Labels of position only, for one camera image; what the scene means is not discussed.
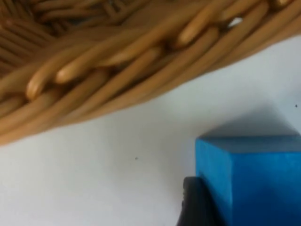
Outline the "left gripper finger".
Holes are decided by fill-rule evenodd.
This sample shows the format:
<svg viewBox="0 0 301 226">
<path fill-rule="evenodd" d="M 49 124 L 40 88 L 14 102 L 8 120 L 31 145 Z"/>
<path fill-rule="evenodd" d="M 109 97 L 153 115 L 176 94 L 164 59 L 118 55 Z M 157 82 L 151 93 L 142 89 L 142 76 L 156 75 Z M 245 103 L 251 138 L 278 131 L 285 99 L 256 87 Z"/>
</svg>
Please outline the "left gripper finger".
<svg viewBox="0 0 301 226">
<path fill-rule="evenodd" d="M 200 177 L 183 180 L 182 209 L 177 226 L 222 226 L 224 222 L 210 191 Z"/>
</svg>

